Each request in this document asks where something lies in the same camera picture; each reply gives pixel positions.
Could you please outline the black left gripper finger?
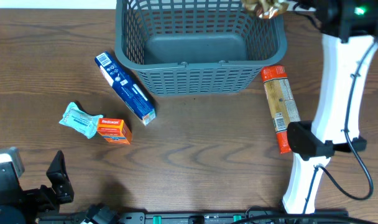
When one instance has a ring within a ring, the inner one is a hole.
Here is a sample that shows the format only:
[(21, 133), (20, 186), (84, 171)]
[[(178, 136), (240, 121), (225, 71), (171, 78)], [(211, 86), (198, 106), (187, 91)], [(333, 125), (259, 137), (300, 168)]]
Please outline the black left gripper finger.
[(0, 187), (19, 187), (24, 171), (18, 148), (0, 149)]
[(57, 202), (59, 204), (72, 203), (74, 190), (67, 174), (65, 156), (62, 151), (56, 153), (46, 175), (52, 184)]

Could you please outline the brown Nescafe Gold bag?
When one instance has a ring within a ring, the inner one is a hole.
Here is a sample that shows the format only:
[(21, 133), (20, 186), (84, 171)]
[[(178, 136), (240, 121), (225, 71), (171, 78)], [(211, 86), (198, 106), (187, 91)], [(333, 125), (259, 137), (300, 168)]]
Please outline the brown Nescafe Gold bag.
[(286, 0), (241, 0), (245, 11), (252, 17), (272, 19), (288, 9)]

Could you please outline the grey plastic basket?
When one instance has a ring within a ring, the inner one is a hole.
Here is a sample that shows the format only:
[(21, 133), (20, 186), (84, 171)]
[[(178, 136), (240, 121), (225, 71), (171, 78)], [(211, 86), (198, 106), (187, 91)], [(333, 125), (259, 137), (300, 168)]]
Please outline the grey plastic basket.
[(114, 52), (159, 96), (241, 91), (286, 53), (284, 19), (235, 0), (118, 0)]

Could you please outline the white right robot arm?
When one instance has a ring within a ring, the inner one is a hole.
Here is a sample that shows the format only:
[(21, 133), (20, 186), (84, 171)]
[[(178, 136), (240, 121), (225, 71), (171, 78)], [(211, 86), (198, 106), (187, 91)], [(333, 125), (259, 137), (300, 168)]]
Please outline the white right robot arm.
[(335, 152), (359, 159), (366, 140), (359, 134), (359, 110), (369, 66), (378, 49), (378, 0), (296, 1), (314, 8), (322, 34), (323, 74), (313, 121), (288, 125), (293, 152), (290, 182), (282, 204), (288, 214), (311, 214), (323, 174)]

